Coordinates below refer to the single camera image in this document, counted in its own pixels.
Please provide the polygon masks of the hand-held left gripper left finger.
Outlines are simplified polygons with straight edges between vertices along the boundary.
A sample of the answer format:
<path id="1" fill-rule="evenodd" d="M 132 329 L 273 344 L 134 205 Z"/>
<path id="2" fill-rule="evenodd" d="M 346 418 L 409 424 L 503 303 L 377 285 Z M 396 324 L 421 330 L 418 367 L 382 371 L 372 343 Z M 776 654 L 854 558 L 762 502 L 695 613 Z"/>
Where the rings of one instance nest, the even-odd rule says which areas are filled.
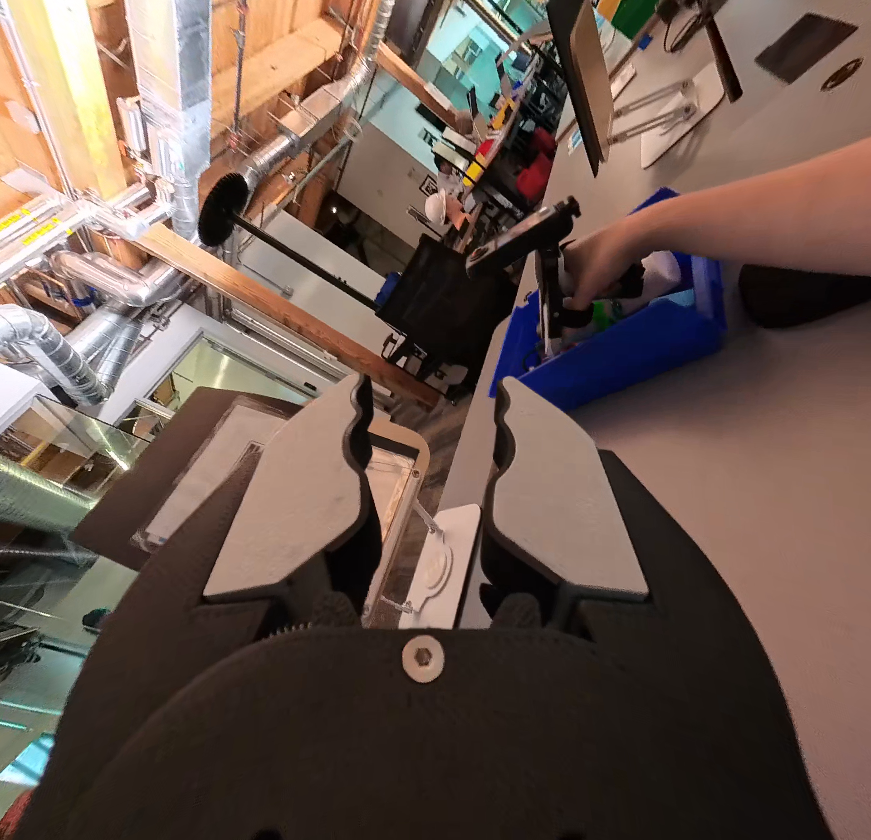
<path id="1" fill-rule="evenodd" d="M 371 380 L 352 375 L 267 442 L 203 590 L 210 603 L 312 606 L 327 592 L 366 603 L 382 560 L 366 469 Z"/>

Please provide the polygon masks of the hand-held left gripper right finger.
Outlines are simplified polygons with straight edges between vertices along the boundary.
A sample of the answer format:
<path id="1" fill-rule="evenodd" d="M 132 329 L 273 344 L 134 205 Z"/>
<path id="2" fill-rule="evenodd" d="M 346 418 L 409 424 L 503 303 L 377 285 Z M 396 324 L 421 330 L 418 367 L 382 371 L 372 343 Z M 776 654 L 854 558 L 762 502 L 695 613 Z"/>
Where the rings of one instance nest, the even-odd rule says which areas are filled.
<path id="1" fill-rule="evenodd" d="M 569 595 L 644 601 L 649 588 L 596 444 L 516 377 L 497 385 L 491 547 Z"/>

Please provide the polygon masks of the blue plastic bin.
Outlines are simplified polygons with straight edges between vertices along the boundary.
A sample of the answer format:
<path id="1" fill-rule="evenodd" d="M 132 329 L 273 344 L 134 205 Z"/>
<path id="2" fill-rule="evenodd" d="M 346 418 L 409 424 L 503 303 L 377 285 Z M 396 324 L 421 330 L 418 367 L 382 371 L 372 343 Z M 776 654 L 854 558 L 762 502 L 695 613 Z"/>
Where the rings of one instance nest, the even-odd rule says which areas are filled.
<path id="1" fill-rule="evenodd" d="M 523 288 L 509 318 L 488 396 L 515 377 L 569 412 L 717 352 L 727 331 L 720 263 L 675 251 L 680 281 L 637 312 L 601 326 L 549 360 L 538 354 L 539 294 Z"/>

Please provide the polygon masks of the person's right forearm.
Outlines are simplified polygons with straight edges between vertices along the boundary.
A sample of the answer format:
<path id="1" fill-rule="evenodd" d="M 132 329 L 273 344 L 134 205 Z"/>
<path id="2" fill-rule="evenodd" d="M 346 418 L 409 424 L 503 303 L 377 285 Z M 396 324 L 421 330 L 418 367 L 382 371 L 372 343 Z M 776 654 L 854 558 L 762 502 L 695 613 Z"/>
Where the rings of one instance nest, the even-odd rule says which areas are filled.
<path id="1" fill-rule="evenodd" d="M 722 261 L 868 277 L 870 140 L 636 214 L 631 259 L 677 250 Z"/>

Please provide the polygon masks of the white object in bin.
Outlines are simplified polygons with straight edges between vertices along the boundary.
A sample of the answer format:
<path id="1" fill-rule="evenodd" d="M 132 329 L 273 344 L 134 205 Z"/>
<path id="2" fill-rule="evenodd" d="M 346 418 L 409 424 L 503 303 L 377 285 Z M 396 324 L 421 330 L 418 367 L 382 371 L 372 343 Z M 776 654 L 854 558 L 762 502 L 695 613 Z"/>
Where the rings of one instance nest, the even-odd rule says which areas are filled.
<path id="1" fill-rule="evenodd" d="M 685 254 L 658 251 L 642 261 L 644 286 L 639 305 L 670 302 L 682 308 L 695 307 L 691 258 Z"/>

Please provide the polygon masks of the dark rounded object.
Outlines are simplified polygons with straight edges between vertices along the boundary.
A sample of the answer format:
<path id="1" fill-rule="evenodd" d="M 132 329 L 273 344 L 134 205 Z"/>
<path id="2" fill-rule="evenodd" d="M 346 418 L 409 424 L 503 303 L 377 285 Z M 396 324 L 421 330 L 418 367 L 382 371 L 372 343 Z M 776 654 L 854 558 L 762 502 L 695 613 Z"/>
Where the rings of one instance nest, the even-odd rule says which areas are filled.
<path id="1" fill-rule="evenodd" d="M 752 323 L 786 330 L 868 303 L 870 277 L 745 265 L 738 293 Z"/>

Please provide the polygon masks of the person's right hand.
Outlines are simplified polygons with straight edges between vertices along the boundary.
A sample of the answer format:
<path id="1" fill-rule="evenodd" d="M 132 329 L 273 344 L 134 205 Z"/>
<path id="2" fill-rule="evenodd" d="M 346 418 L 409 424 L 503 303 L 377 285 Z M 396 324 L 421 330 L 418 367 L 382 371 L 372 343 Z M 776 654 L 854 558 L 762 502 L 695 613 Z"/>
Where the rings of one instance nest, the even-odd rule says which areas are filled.
<path id="1" fill-rule="evenodd" d="M 665 217 L 655 210 L 628 215 L 604 226 L 563 251 L 571 291 L 563 298 L 567 309 L 583 311 L 604 296 L 633 265 L 661 248 L 667 233 Z"/>

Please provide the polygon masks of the red chair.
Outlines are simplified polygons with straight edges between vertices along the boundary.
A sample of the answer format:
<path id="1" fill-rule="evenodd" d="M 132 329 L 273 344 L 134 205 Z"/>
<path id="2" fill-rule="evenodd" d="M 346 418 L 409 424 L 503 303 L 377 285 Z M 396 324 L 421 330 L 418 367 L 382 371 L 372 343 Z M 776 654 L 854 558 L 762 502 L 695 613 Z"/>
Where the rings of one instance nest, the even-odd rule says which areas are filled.
<path id="1" fill-rule="evenodd" d="M 535 127 L 528 134 L 523 151 L 524 166 L 517 174 L 516 189 L 530 207 L 543 199 L 557 148 L 553 135 L 543 127 Z"/>

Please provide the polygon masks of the black mesh office chair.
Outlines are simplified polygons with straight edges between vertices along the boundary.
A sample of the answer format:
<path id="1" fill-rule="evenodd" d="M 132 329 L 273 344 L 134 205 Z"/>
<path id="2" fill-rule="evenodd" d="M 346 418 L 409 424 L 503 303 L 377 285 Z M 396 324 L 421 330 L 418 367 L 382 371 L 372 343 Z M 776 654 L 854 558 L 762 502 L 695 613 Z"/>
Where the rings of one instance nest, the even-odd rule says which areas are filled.
<path id="1" fill-rule="evenodd" d="M 503 271 L 472 280 L 461 254 L 421 236 L 402 273 L 393 272 L 376 297 L 376 317 L 394 335 L 384 341 L 382 358 L 398 364 L 417 357 L 416 379 L 426 380 L 444 366 L 465 369 L 449 380 L 446 396 L 456 403 L 474 393 L 495 328 L 509 317 L 518 284 Z"/>

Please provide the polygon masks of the white tablet stand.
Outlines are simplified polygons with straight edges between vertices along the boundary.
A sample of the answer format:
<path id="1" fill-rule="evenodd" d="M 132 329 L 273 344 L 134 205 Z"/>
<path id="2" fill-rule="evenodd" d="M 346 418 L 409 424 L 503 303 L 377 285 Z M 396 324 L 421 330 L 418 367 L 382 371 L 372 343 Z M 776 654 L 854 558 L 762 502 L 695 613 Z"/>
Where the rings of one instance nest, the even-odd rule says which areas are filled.
<path id="1" fill-rule="evenodd" d="M 381 603 L 399 612 L 400 630 L 455 628 L 482 523 L 482 508 L 471 504 L 432 516 L 417 501 L 413 509 L 426 526 L 427 537 L 407 597 L 400 603 L 382 598 Z"/>
<path id="2" fill-rule="evenodd" d="M 639 137 L 641 168 L 648 170 L 699 127 L 724 98 L 718 66 L 710 62 L 692 77 L 666 84 L 628 103 L 614 100 L 609 144 Z"/>

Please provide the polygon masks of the dark display board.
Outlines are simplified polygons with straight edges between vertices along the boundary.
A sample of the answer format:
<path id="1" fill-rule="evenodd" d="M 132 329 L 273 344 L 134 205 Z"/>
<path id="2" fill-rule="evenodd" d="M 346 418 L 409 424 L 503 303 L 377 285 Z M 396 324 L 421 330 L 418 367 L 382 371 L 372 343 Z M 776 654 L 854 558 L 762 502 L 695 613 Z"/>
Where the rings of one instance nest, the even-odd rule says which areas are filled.
<path id="1" fill-rule="evenodd" d="M 610 153 L 614 101 L 595 10 L 590 0 L 549 0 L 546 11 L 582 146 L 597 176 Z"/>

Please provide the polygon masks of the black disc on rod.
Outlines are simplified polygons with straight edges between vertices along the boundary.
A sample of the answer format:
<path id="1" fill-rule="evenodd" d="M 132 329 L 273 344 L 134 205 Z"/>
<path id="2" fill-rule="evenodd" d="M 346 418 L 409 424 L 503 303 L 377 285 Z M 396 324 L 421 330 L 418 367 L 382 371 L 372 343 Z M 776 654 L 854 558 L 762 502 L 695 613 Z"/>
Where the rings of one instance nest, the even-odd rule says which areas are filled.
<path id="1" fill-rule="evenodd" d="M 240 228 L 254 239 L 295 262 L 317 278 L 329 283 L 333 288 L 340 290 L 372 312 L 378 310 L 375 300 L 368 298 L 341 278 L 334 276 L 298 251 L 272 237 L 262 227 L 248 221 L 243 214 L 248 196 L 248 183 L 241 174 L 228 174 L 217 181 L 207 195 L 199 216 L 198 233 L 203 245 L 217 247 L 227 241 L 236 228 Z"/>

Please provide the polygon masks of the black rectangular mat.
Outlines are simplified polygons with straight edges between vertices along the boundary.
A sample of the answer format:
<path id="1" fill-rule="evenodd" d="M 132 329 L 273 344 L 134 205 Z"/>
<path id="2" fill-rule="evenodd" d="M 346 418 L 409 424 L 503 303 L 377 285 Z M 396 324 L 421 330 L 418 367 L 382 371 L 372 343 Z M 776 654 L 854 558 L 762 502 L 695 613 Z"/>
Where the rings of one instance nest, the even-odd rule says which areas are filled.
<path id="1" fill-rule="evenodd" d="M 755 58 L 765 72 L 791 85 L 854 34 L 858 26 L 816 13 L 802 15 Z"/>

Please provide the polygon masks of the silver round air duct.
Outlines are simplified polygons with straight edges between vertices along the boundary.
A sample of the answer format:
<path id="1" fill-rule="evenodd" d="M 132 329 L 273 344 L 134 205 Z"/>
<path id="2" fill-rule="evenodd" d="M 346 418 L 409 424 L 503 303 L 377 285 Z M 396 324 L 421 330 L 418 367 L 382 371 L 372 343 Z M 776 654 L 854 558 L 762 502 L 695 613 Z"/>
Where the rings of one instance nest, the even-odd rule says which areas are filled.
<path id="1" fill-rule="evenodd" d="M 83 298 L 92 290 L 106 303 L 88 315 L 84 332 L 63 335 L 38 311 L 2 305 L 2 348 L 27 355 L 77 404 L 102 404 L 114 393 L 132 357 L 145 314 L 173 301 L 184 275 L 153 258 L 129 269 L 113 258 L 61 249 L 83 227 L 97 227 L 133 241 L 174 211 L 174 188 L 164 178 L 128 188 L 109 203 L 70 201 L 53 190 L 2 217 L 2 283 L 19 273 L 44 271 L 71 283 Z"/>

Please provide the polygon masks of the silver rectangular air duct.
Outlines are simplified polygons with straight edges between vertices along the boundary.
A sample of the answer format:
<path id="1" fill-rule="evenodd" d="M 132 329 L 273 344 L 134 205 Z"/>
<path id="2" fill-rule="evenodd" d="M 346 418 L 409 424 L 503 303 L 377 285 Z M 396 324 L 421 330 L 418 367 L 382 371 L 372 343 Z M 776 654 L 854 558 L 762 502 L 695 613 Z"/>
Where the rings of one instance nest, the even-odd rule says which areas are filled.
<path id="1" fill-rule="evenodd" d="M 124 0 L 147 159 L 172 186 L 171 226 L 192 240 L 211 163 L 212 0 Z"/>

